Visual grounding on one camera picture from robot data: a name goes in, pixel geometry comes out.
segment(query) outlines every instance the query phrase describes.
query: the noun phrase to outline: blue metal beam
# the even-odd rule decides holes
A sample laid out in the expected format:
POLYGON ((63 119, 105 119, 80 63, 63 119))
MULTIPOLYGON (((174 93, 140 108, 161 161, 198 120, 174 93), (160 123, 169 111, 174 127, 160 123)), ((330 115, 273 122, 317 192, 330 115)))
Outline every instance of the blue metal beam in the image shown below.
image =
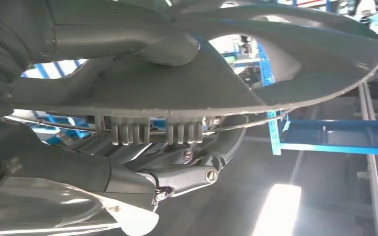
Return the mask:
POLYGON ((282 149, 378 154, 378 121, 291 120, 282 149))
POLYGON ((236 60, 232 63, 234 67, 249 67, 249 66, 260 66, 260 59, 242 59, 242 60, 236 60))
POLYGON ((63 69, 62 69, 62 67, 60 66, 60 64, 59 64, 58 61, 54 62, 53 64, 54 64, 54 66, 56 67, 56 69, 57 69, 57 71, 59 72, 59 74, 60 74, 61 77, 66 76, 66 73, 63 71, 63 69))

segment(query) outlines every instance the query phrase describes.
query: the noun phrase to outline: wire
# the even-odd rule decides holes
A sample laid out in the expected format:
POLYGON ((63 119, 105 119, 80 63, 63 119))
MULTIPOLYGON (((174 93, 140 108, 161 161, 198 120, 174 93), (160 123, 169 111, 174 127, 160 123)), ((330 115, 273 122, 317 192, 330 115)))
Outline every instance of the wire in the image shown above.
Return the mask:
MULTIPOLYGON (((229 127, 222 127, 222 128, 205 130, 203 132, 203 134, 204 135, 210 135, 210 134, 218 133, 218 132, 222 132, 222 131, 228 131, 228 130, 233 130, 233 129, 249 128, 249 127, 253 127, 253 126, 267 124, 267 123, 269 123, 271 121, 284 118, 291 111, 293 111, 293 109, 292 110, 288 110, 288 111, 284 111, 283 114, 280 114, 280 115, 275 116, 273 118, 262 119, 262 120, 258 120, 258 121, 253 121, 253 122, 249 122, 249 123, 245 123, 245 124, 239 124, 239 125, 234 125, 234 126, 229 126, 229 127)), ((68 124, 59 124, 59 123, 54 123, 54 122, 48 122, 48 121, 45 121, 43 119, 19 117, 19 116, 15 116, 15 115, 5 116, 4 118, 5 119, 9 119, 9 120, 14 120, 14 121, 23 121, 23 122, 40 124, 40 125, 53 126, 53 127, 58 127, 58 128, 62 128, 62 129, 81 130, 81 131, 88 131, 88 132, 96 133, 96 129, 95 128, 80 127, 80 126, 68 125, 68 124)), ((103 130, 103 132, 111 132, 111 130, 110 129, 105 129, 105 130, 103 130)), ((162 132, 162 131, 153 131, 153 132, 150 132, 150 135, 156 135, 156 136, 157 135, 164 136, 165 134, 166 133, 162 132)))
POLYGON ((285 117, 291 111, 293 111, 293 109, 285 111, 285 112, 283 112, 283 114, 280 114, 280 115, 275 116, 273 118, 267 118, 267 119, 253 121, 253 122, 249 122, 249 123, 245 123, 245 124, 239 124, 239 125, 234 125, 234 126, 229 126, 229 127, 223 127, 223 128, 217 128, 217 129, 207 130, 203 134, 213 134, 213 133, 222 132, 222 131, 228 131, 228 130, 233 130, 233 129, 241 129, 241 128, 249 128, 249 127, 253 127, 253 126, 267 124, 267 123, 269 123, 271 121, 282 119, 283 117, 285 117))
POLYGON ((5 116, 4 118, 9 119, 9 120, 14 120, 14 121, 23 121, 23 122, 40 124, 40 125, 45 125, 45 126, 58 127, 58 128, 62 128, 62 129, 81 130, 81 131, 89 131, 89 132, 96 133, 95 128, 80 127, 80 126, 69 125, 69 124, 59 124, 59 123, 45 121, 43 119, 19 117, 19 116, 15 116, 15 115, 5 116))

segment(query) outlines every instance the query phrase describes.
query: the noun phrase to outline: blue support post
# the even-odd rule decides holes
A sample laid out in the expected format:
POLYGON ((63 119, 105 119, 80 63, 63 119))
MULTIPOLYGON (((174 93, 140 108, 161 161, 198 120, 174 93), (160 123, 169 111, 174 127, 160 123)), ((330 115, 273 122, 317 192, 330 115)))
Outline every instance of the blue support post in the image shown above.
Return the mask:
MULTIPOLYGON (((258 47, 258 57, 260 58, 259 66, 261 72, 261 81, 263 86, 271 85, 275 82, 273 77, 272 68, 270 65, 270 60, 267 57, 266 53, 264 52, 264 48, 257 43, 258 47)), ((267 118, 273 118, 276 116, 276 111, 269 111, 267 112, 267 118)), ((281 155, 281 146, 280 146, 280 137, 279 137, 279 128, 278 128, 278 121, 274 120, 268 123, 269 125, 269 133, 270 133, 270 141, 272 143, 272 152, 274 155, 281 155)))
POLYGON ((63 71, 62 67, 60 66, 60 64, 57 61, 54 62, 53 64, 56 67, 56 69, 59 72, 59 74, 60 74, 61 77, 66 76, 66 73, 63 71))
POLYGON ((44 66, 42 64, 36 64, 35 67, 37 68, 37 70, 40 72, 41 76, 44 79, 50 78, 50 76, 48 76, 47 71, 44 69, 44 66))
POLYGON ((330 12, 330 0, 325 0, 325 11, 330 12))
POLYGON ((74 60, 74 64, 75 64, 77 67, 79 67, 79 66, 80 66, 80 62, 79 62, 79 60, 74 60))

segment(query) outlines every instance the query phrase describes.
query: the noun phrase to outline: bolt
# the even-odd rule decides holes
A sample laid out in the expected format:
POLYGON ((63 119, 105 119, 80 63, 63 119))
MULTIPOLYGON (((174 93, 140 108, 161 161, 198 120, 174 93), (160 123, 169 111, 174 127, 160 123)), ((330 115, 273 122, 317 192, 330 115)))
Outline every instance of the bolt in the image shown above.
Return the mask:
POLYGON ((210 169, 206 172, 205 179, 208 183, 214 183, 218 179, 218 171, 210 169))
POLYGON ((192 157, 193 157, 193 152, 191 149, 186 149, 183 151, 182 153, 182 157, 185 161, 190 161, 192 160, 192 157))
POLYGON ((159 194, 157 194, 156 195, 156 200, 157 201, 161 201, 161 200, 163 200, 163 199, 165 199, 166 198, 166 193, 159 193, 159 194))

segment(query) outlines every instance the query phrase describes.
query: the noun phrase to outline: industrial equipment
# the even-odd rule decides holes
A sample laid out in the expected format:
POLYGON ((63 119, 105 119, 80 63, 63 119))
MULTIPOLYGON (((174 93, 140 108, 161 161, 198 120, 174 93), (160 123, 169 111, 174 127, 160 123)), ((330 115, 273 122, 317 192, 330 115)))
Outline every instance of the industrial equipment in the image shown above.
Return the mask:
POLYGON ((0 235, 144 235, 160 201, 218 180, 247 127, 339 96, 378 68, 378 35, 352 19, 231 2, 0 0, 0 235), (263 46, 276 83, 251 89, 233 72, 208 42, 229 34, 263 46), (63 59, 89 60, 60 79, 20 77, 63 59), (13 107, 93 122, 17 117, 13 107), (285 112, 244 115, 267 111, 285 112), (90 134, 51 146, 18 121, 90 134))

